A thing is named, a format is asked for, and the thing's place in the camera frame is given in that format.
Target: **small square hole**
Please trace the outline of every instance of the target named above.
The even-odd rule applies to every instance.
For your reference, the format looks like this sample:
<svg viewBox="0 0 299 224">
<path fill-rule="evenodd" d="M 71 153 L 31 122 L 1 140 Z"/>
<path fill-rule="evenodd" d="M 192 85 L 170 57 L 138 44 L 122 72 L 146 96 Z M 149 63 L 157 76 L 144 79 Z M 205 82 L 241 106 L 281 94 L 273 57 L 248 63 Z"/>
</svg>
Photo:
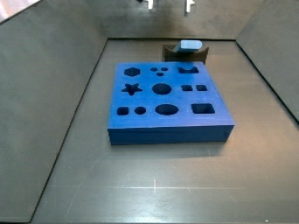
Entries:
<svg viewBox="0 0 299 224">
<path fill-rule="evenodd" d="M 115 109 L 115 114 L 118 116 L 126 116 L 128 115 L 128 107 L 121 107 Z"/>
<path fill-rule="evenodd" d="M 197 91 L 206 91 L 206 87 L 204 85 L 196 85 Z"/>
<path fill-rule="evenodd" d="M 190 105 L 193 114 L 214 114 L 214 109 L 209 103 L 196 103 Z"/>
<path fill-rule="evenodd" d="M 181 91 L 192 91 L 190 85 L 181 85 Z"/>
</svg>

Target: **shape sorter board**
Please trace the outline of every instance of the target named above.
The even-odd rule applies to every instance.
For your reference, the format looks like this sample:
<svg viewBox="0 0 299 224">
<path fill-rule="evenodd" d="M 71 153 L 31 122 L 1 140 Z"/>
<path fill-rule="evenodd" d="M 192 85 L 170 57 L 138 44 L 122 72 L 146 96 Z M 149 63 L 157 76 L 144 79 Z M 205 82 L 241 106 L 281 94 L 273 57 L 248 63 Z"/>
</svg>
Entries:
<svg viewBox="0 0 299 224">
<path fill-rule="evenodd" d="M 224 142 L 233 126 L 201 62 L 117 64 L 110 144 Z"/>
</svg>

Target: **circular hole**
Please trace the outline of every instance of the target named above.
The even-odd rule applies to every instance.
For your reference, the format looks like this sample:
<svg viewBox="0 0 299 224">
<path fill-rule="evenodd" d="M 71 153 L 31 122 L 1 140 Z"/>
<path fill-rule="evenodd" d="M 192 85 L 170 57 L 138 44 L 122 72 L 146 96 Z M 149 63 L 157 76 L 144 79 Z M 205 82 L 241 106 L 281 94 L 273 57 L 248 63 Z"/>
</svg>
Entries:
<svg viewBox="0 0 299 224">
<path fill-rule="evenodd" d="M 157 95 L 168 95 L 172 92 L 170 86 L 164 83 L 154 84 L 152 90 Z"/>
<path fill-rule="evenodd" d="M 154 112 L 162 116 L 170 116 L 178 111 L 177 107 L 172 104 L 161 104 L 154 108 Z"/>
<path fill-rule="evenodd" d="M 134 112 L 138 114 L 138 115 L 142 115 L 145 113 L 145 108 L 144 107 L 137 107 L 134 109 Z"/>
</svg>

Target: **tiled floor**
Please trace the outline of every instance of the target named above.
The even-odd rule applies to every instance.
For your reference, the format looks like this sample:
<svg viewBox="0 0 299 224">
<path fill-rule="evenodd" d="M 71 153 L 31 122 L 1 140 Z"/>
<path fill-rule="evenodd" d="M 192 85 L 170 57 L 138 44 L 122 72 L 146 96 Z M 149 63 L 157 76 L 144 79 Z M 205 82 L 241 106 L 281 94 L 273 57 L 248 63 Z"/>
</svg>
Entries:
<svg viewBox="0 0 299 224">
<path fill-rule="evenodd" d="M 31 223 L 299 221 L 297 124 L 234 42 L 204 42 L 228 141 L 109 145 L 115 64 L 160 61 L 173 43 L 107 41 Z"/>
</svg>

